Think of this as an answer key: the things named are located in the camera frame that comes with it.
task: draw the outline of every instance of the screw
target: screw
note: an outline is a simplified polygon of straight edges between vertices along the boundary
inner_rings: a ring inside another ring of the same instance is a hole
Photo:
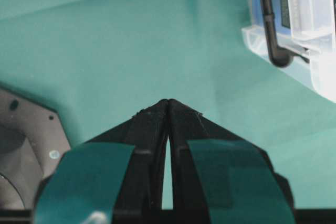
[[[53,150],[51,152],[49,152],[49,156],[51,159],[58,159],[60,154],[57,150]]]

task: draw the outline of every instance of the clear plastic box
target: clear plastic box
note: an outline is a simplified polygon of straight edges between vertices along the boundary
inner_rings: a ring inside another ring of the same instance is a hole
[[[307,59],[295,57],[282,69],[325,98],[336,102],[336,0],[287,0],[290,27],[283,25],[284,0],[272,0],[277,38],[285,47]],[[255,54],[268,60],[260,0],[249,0],[252,25],[243,28],[244,42]]]

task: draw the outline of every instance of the green fabric backdrop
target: green fabric backdrop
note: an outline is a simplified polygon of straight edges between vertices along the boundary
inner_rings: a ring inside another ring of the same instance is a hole
[[[336,105],[250,53],[247,0],[0,0],[0,82],[71,144],[175,98],[266,149],[297,207],[336,207]]]

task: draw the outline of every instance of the green tape strip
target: green tape strip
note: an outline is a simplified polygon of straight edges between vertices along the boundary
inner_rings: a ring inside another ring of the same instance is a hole
[[[34,223],[111,223],[133,149],[88,143],[68,152],[38,201]]]
[[[212,223],[295,224],[258,150],[247,141],[188,141]]]

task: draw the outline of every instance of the hexagonal mount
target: hexagonal mount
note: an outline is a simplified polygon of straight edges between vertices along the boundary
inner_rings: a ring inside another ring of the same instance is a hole
[[[0,209],[32,208],[39,183],[69,149],[55,111],[0,88]]]

